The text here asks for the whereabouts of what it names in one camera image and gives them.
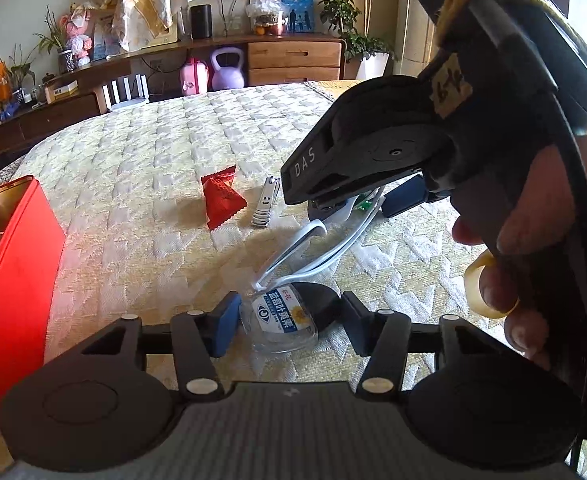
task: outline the stuffed toy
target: stuffed toy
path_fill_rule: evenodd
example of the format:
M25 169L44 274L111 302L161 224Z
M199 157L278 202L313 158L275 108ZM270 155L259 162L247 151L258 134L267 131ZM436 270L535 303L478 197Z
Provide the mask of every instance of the stuffed toy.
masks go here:
M64 23L67 32L67 48L77 59L78 67L90 62L91 38L85 34L90 24L90 12L83 6L77 7Z

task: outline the human hand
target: human hand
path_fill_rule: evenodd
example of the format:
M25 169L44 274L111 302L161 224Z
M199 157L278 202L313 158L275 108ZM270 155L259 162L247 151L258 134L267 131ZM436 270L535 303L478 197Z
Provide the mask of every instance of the human hand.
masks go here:
M578 137L577 143L587 170L587 136ZM555 146L548 146L534 158L518 203L498 235L497 248L503 254L540 250L562 239L574 219L574 202L564 165ZM451 236L461 244L482 243L462 217L453 225ZM501 312L511 310L518 297L513 279L499 265L484 268L479 288L485 303ZM519 306L505 320L509 343L547 369L549 355L544 346L548 336L547 320L536 310Z

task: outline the black wire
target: black wire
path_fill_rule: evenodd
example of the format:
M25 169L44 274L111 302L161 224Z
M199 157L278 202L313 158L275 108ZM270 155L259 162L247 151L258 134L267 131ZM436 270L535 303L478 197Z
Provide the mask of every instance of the black wire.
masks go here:
M567 172L569 187L574 199L576 209L576 225L578 228L580 241L582 244L583 256L585 259L585 273L587 276L587 172L585 165L580 156L576 139L571 130L571 126L565 117L562 106L554 94L546 94L543 97L545 108L548 107L550 113L547 116L549 121L549 132L553 136L554 143L560 153L560 158ZM585 383L581 396L583 417L587 410L587 364ZM580 456L580 447L582 444L583 433L585 432L585 422L583 420L580 434L571 452L571 465L577 470L577 461Z
M147 63L145 61L144 57L141 57L140 59L154 73L158 73L158 74L173 74L174 72L178 72L181 68L183 68L183 66L185 65L185 63L189 60L189 51L187 50L187 57L182 62L182 64L179 67L177 67L177 68L172 68L171 70L161 70L160 68L154 68L149 63Z
M234 0L232 2L230 9L229 9L229 17L231 20L234 18L234 9L236 8L236 3L238 3L238 0Z
M222 24L224 25L224 35L227 37L229 34L227 33L227 18L224 17L224 5L222 4L222 0L220 0L220 13L222 14Z

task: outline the handwritten label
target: handwritten label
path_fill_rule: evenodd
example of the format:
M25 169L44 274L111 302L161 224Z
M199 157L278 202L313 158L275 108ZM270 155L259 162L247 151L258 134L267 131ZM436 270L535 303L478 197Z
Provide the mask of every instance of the handwritten label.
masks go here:
M443 119L458 108L472 93L460 69L458 54L451 54L431 80L431 100L435 113Z

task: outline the label sticker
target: label sticker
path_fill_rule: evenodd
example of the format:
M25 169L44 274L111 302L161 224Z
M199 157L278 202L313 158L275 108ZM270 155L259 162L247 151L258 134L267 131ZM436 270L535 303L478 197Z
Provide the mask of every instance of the label sticker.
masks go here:
M304 330L310 325L309 317L288 285L265 292L251 306L264 332L283 334Z
M435 113L445 119L473 93L460 69L458 54L451 54L431 80L431 100Z

